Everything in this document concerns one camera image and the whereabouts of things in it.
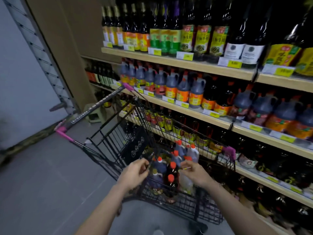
hand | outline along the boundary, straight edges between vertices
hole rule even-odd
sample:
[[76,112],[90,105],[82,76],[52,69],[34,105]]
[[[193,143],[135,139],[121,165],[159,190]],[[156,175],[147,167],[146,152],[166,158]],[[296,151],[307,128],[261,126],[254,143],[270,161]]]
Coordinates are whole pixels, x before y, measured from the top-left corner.
[[129,164],[120,174],[117,185],[120,185],[125,191],[129,191],[138,186],[148,176],[149,170],[145,165],[149,165],[148,160],[142,158]]
[[197,186],[205,188],[212,180],[205,169],[198,163],[194,163],[193,161],[183,161],[180,163],[180,166],[181,168],[191,167],[189,169],[179,170],[179,173],[187,176]]

forearm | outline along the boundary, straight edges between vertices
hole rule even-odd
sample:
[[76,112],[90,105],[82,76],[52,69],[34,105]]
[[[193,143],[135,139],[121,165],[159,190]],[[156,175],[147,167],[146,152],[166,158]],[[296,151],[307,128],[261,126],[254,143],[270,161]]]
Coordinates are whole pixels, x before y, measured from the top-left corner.
[[108,195],[80,226],[75,235],[106,235],[127,191],[120,185],[112,187]]
[[211,195],[236,235],[277,235],[271,227],[244,207],[219,183],[208,177],[205,189]]

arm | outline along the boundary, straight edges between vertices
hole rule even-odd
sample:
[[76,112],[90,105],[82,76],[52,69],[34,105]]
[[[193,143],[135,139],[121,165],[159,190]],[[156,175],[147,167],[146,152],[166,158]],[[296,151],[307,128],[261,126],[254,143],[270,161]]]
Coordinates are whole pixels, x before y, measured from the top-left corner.
[[201,165],[192,161],[184,161],[181,163],[181,167],[191,167],[188,170],[181,170],[180,173],[185,174],[211,195],[236,235],[277,235],[276,231],[214,181]]
[[116,185],[79,227],[75,235],[108,234],[124,195],[148,176],[149,171],[146,170],[145,165],[149,165],[149,162],[144,158],[129,164],[119,176]]

black wire shopping cart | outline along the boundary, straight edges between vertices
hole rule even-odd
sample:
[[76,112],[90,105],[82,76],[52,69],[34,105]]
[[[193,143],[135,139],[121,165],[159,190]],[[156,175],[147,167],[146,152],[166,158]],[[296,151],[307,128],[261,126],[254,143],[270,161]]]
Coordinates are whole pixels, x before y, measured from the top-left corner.
[[[84,143],[77,142],[66,135],[72,126],[125,88],[134,94],[134,89],[124,84],[74,120],[60,123],[55,129],[56,132],[81,148],[115,180],[127,165],[139,158],[144,157],[151,164],[158,155],[170,158],[171,146],[177,140],[182,140],[184,146],[191,144],[196,146],[201,155],[199,163],[208,170],[213,178],[215,176],[219,179],[227,177],[231,171],[235,170],[235,150],[233,148],[214,141],[172,118],[170,119],[172,127],[164,128],[164,124],[160,122],[160,119],[164,119],[164,117],[157,117],[162,114],[156,112],[149,105],[144,105],[139,98],[120,107],[120,110],[101,125],[99,130],[87,138]],[[155,116],[155,121],[149,120],[150,118],[147,117],[149,114]],[[158,145],[154,134],[166,139],[165,143]],[[152,183],[153,179],[148,177],[138,188],[130,191],[123,202],[141,200],[184,217],[190,221],[190,230],[195,234],[206,232],[208,227],[203,223],[204,221],[214,224],[220,224],[223,221],[217,205],[203,189],[194,186],[192,194],[187,194],[180,191],[179,188],[173,189],[162,185],[163,194],[159,195],[152,191],[150,186]],[[166,196],[168,194],[174,195],[174,200],[169,200]]]

cart handle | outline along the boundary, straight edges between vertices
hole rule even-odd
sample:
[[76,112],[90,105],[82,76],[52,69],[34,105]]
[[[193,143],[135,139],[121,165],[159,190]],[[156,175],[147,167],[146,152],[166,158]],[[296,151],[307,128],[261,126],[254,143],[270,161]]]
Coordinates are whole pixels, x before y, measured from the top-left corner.
[[95,103],[93,106],[91,106],[88,110],[86,110],[84,113],[81,113],[80,115],[78,115],[75,119],[73,119],[72,121],[69,122],[61,122],[60,124],[58,124],[55,127],[55,131],[61,136],[66,138],[67,140],[73,142],[74,140],[69,137],[68,135],[66,135],[65,133],[76,123],[80,122],[82,119],[84,119],[86,116],[88,116],[89,114],[91,114],[93,111],[95,111],[96,109],[98,109],[100,106],[102,106],[105,102],[109,101],[110,99],[112,99],[116,94],[120,93],[122,90],[127,89],[129,91],[134,90],[133,87],[131,87],[130,85],[128,85],[127,83],[123,83],[123,85],[121,87],[119,87],[118,89],[116,89],[115,91],[113,91],[111,94],[107,95],[106,97],[104,97],[103,99],[101,99],[99,102]]

